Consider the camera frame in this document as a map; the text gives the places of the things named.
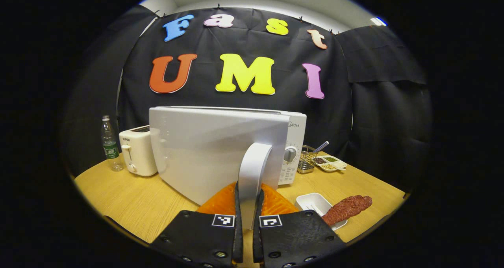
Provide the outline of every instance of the wooden table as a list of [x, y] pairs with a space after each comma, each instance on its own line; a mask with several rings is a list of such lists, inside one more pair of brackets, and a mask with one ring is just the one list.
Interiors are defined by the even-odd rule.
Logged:
[[[110, 216], [125, 229], [151, 243], [181, 210], [199, 206], [175, 191], [158, 173], [151, 177], [134, 175], [123, 169], [112, 171], [107, 162], [81, 173], [74, 179], [83, 196], [101, 214]], [[349, 242], [365, 232], [404, 201], [404, 192], [348, 165], [346, 171], [327, 173], [315, 167], [311, 173], [297, 173], [294, 183], [277, 189], [292, 204], [297, 196], [317, 192], [332, 205], [348, 196], [371, 196], [367, 210], [349, 218], [335, 232]], [[243, 231], [243, 263], [238, 267], [259, 267], [252, 260], [252, 231]]]

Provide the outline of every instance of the metal utensil holder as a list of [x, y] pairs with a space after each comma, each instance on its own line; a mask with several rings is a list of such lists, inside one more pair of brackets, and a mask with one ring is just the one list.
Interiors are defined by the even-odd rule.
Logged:
[[319, 152], [314, 152], [316, 149], [307, 145], [301, 148], [301, 156], [299, 157], [299, 164], [297, 164], [297, 171], [299, 173], [311, 173], [315, 169], [314, 159]]

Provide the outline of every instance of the plastic bottle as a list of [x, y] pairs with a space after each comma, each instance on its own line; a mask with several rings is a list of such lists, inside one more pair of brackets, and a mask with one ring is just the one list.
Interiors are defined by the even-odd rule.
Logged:
[[119, 157], [119, 149], [117, 148], [114, 131], [112, 130], [112, 125], [110, 124], [110, 118], [108, 115], [104, 115], [101, 120], [101, 143], [103, 145], [103, 150], [105, 151], [108, 164], [112, 171], [121, 171], [124, 166], [122, 165], [122, 160]]

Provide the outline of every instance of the toaster knob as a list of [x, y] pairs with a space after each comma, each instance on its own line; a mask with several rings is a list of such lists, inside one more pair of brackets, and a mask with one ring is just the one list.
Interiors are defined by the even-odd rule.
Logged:
[[288, 147], [285, 149], [284, 152], [284, 160], [286, 160], [287, 162], [292, 162], [296, 157], [296, 154], [297, 154], [296, 148]]
[[133, 165], [132, 163], [128, 164], [128, 171], [131, 171], [132, 173], [136, 173], [137, 172], [137, 168], [135, 167], [135, 165]]

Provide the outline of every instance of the black cloth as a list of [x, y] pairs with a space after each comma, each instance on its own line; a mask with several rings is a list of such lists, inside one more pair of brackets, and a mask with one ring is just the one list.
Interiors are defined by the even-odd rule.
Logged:
[[115, 105], [121, 69], [154, 18], [149, 9], [133, 7], [110, 24], [83, 54], [59, 134], [62, 158], [74, 176], [106, 158], [100, 140], [103, 115], [110, 116], [118, 136]]
[[[230, 28], [207, 27], [203, 22], [211, 15], [234, 16]], [[194, 15], [185, 33], [164, 42], [167, 22]], [[278, 35], [266, 29], [267, 20], [275, 18], [288, 23], [289, 33]], [[317, 47], [307, 32], [316, 29], [325, 39], [327, 49]], [[152, 61], [160, 56], [172, 56], [164, 80], [173, 81], [178, 73], [182, 54], [197, 54], [191, 63], [186, 84], [173, 93], [155, 93], [149, 79]], [[241, 92], [219, 92], [222, 54], [238, 54], [247, 67], [259, 56], [271, 58], [274, 95], [255, 94], [250, 87]], [[305, 95], [308, 80], [303, 63], [319, 66], [324, 99]], [[122, 74], [119, 96], [119, 127], [121, 130], [149, 124], [149, 108], [163, 105], [222, 106], [287, 110], [307, 115], [304, 144], [318, 147], [326, 140], [324, 150], [336, 156], [344, 155], [351, 126], [351, 93], [343, 54], [335, 35], [309, 22], [279, 13], [250, 8], [207, 8], [185, 11], [156, 20], [135, 44]]]
[[357, 28], [337, 39], [352, 92], [346, 162], [410, 192], [426, 169], [430, 145], [426, 76], [388, 27]]

